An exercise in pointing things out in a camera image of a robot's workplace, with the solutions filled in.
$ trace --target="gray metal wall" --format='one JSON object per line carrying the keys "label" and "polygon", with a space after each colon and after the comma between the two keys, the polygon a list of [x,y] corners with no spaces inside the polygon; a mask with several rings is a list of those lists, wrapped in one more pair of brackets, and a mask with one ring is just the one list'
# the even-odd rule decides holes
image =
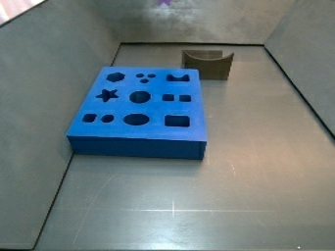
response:
{"label": "gray metal wall", "polygon": [[97,0],[122,42],[264,44],[294,0]]}
{"label": "gray metal wall", "polygon": [[335,134],[335,1],[297,0],[265,48]]}
{"label": "gray metal wall", "polygon": [[33,247],[72,155],[65,130],[118,46],[92,0],[0,28],[0,249]]}

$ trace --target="shape sorter board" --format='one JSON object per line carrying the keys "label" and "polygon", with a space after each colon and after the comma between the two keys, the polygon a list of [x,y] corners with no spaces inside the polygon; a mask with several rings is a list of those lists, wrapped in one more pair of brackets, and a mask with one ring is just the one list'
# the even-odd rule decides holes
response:
{"label": "shape sorter board", "polygon": [[66,136],[78,154],[201,160],[206,128],[197,71],[104,67]]}

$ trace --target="arch-shaped block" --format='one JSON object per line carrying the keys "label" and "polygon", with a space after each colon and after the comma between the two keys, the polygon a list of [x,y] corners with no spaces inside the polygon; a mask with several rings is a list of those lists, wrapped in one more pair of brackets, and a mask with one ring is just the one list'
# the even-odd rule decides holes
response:
{"label": "arch-shaped block", "polygon": [[196,69],[200,79],[226,80],[234,53],[222,58],[222,51],[184,50],[181,67]]}

